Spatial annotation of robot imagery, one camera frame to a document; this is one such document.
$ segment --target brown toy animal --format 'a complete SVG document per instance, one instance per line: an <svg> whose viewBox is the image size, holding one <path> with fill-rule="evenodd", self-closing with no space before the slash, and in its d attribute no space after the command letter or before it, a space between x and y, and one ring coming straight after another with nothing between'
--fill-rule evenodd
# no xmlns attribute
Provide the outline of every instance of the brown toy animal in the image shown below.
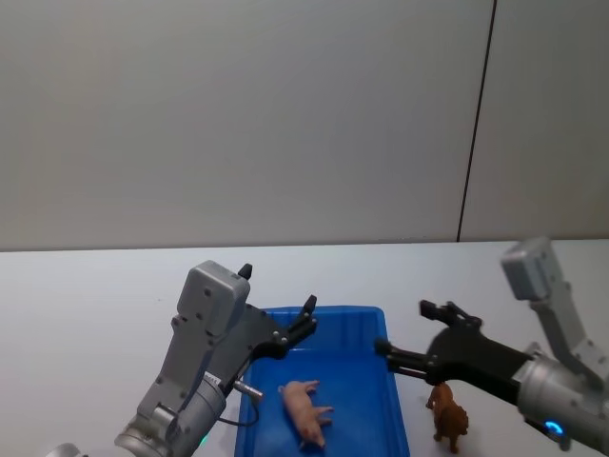
<svg viewBox="0 0 609 457"><path fill-rule="evenodd" d="M469 427L469 419L465 410L453 400L453 392L446 383L438 384L431 391L427 405L434 413L434 424L436 434L434 440L441 441L445 436L450 440L450 451L453 454L459 452L457 438L466 435Z"/></svg>

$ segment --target pink toy pig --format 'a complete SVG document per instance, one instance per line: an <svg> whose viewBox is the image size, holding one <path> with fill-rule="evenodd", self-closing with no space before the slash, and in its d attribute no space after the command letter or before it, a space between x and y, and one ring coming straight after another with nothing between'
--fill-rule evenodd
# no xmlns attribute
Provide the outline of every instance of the pink toy pig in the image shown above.
<svg viewBox="0 0 609 457"><path fill-rule="evenodd" d="M301 435L303 441L301 448L307 443L313 443L319 447L325 447L325 439L322 435L321 426L332 423L332 419L322 417L325 412L333 411L333 407L313 407L308 394L315 392L319 381L299 383L292 381L285 387L280 386L279 392L284 395L284 406L292 418L294 426Z"/></svg>

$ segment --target blue tray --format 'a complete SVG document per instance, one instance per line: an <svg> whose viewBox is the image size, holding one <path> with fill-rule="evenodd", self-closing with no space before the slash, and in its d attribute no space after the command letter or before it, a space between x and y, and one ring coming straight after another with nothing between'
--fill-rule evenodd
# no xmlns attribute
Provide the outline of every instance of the blue tray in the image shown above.
<svg viewBox="0 0 609 457"><path fill-rule="evenodd" d="M268 313L287 326L299 308L273 308ZM386 337L383 312L370 307L318 307L316 332L292 349L284 360L260 359L244 376L261 390L260 420L237 432L235 457L408 457L395 377L373 342ZM284 412L277 391L289 381L320 380L314 406L333 406L333 424L323 427L325 450L305 447ZM240 422L254 417L243 396Z"/></svg>

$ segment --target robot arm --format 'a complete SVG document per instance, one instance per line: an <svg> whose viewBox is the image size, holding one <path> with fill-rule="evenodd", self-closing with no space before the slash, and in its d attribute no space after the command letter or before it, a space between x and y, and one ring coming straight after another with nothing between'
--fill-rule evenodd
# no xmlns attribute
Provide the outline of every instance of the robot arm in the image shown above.
<svg viewBox="0 0 609 457"><path fill-rule="evenodd" d="M281 359L315 331L317 299L311 295L283 328L246 303L250 276L251 265L235 274L211 261L189 272L161 372L116 438L117 447L88 457L190 457L220 419L234 388L259 400L262 394L239 379L254 360ZM81 455L64 444L48 457Z"/></svg>
<svg viewBox="0 0 609 457"><path fill-rule="evenodd" d="M518 407L525 422L570 448L571 439L609 455L609 362L583 329L571 288L550 240L518 244L501 263L514 295L529 300L538 314L554 355L537 344L525 352L489 340L482 320L453 303L437 307L421 302L421 315L448 325L426 354L375 343L391 371L424 379L431 385L463 380Z"/></svg>

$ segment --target white tabletop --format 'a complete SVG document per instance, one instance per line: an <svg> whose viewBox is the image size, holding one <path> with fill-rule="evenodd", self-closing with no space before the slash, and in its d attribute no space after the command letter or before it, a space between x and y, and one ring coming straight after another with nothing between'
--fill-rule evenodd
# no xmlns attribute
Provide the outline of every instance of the white tabletop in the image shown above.
<svg viewBox="0 0 609 457"><path fill-rule="evenodd" d="M490 338L518 349L539 341L536 315L512 297L499 264L510 243L188 248L0 254L0 455L44 456L66 441L81 450L109 447L160 369L170 318L188 270L213 259L254 265L249 302L374 305L390 339L425 352L442 324L418 314L422 298L452 300L484 320ZM557 242L589 335L609 350L609 241ZM357 379L346 379L357 388ZM449 455L432 439L424 408L430 386L397 377L411 455ZM558 456L557 446L513 406L461 382L450 383L468 412L466 457ZM225 417L237 417L239 395ZM228 457L235 427L217 424L196 456ZM577 443L571 455L594 456Z"/></svg>

